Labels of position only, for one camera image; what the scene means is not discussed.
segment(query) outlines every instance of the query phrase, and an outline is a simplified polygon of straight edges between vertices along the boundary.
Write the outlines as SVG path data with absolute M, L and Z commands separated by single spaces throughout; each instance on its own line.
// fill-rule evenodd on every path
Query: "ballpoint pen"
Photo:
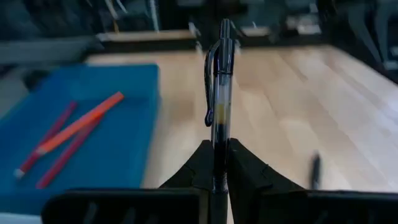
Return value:
M 212 61 L 213 84 L 211 84 Z M 205 124 L 211 126 L 211 143 L 214 148 L 211 206 L 215 210 L 221 210 L 212 216 L 212 223 L 226 223 L 228 199 L 226 166 L 229 151 L 233 65 L 234 40 L 231 38 L 231 21 L 223 19 L 220 25 L 220 39 L 210 47 L 205 61 L 207 102 Z

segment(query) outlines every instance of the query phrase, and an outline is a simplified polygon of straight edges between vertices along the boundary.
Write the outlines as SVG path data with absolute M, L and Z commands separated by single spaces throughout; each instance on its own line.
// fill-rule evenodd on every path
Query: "light wood surface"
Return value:
M 192 155 L 206 128 L 203 55 L 100 55 L 90 64 L 157 63 L 159 111 L 143 187 L 158 187 Z M 323 189 L 398 191 L 398 88 L 333 47 L 236 55 L 231 136 L 303 187 L 313 154 Z

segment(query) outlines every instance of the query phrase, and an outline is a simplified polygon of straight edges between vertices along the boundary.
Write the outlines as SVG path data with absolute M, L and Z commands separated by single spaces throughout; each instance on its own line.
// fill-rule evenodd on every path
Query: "blue plastic tray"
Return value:
M 71 188 L 138 188 L 157 116 L 158 67 L 76 65 L 54 72 L 0 121 L 0 212 L 39 214 L 47 199 Z M 13 176 L 71 100 L 66 125 L 120 91 L 111 108 L 53 182 L 36 190 L 69 141 L 39 159 L 19 181 Z

